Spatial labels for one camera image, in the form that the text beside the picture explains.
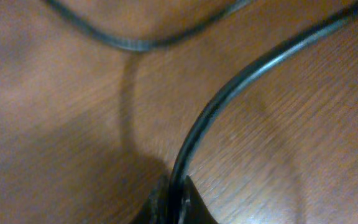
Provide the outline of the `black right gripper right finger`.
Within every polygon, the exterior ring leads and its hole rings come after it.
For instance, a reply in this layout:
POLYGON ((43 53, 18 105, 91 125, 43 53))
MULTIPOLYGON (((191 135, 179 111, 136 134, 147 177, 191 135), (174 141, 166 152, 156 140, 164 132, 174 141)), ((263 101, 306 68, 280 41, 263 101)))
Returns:
POLYGON ((218 224, 189 176, 186 176, 180 207, 179 224, 218 224))

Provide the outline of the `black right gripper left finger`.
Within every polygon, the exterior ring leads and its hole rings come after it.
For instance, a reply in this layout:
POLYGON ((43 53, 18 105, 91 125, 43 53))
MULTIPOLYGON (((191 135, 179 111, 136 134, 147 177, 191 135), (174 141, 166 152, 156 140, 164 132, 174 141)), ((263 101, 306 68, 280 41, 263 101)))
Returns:
POLYGON ((168 177, 161 176, 131 224, 165 224, 167 222, 168 186, 168 177))

